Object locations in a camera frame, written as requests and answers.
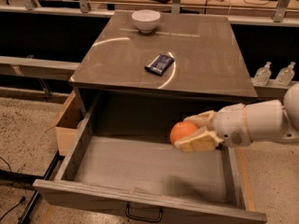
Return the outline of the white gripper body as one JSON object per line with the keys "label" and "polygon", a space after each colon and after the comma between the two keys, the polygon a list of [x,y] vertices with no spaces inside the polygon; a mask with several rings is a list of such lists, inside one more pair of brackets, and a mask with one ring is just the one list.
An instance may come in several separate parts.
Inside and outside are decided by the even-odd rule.
{"label": "white gripper body", "polygon": [[247,147],[251,144],[243,104],[228,105],[219,110],[212,125],[224,146]]}

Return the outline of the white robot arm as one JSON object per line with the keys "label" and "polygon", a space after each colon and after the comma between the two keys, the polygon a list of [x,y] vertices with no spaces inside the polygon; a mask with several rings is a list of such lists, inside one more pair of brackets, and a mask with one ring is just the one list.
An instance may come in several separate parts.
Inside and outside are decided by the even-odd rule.
{"label": "white robot arm", "polygon": [[299,141],[299,84],[280,100],[228,105],[219,111],[189,116],[171,130],[171,144],[182,152],[247,147],[255,141],[279,144]]}

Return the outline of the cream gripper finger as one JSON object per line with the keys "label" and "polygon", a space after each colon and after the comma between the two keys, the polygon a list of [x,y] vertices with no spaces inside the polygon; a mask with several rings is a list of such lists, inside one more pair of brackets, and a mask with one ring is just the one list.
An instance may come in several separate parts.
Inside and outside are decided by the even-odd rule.
{"label": "cream gripper finger", "polygon": [[184,121],[194,124],[198,128],[206,127],[209,130],[212,128],[212,121],[216,116],[213,110],[206,111],[197,115],[188,116]]}
{"label": "cream gripper finger", "polygon": [[221,142],[223,139],[215,131],[204,127],[175,141],[174,147],[182,152],[202,152],[215,150]]}

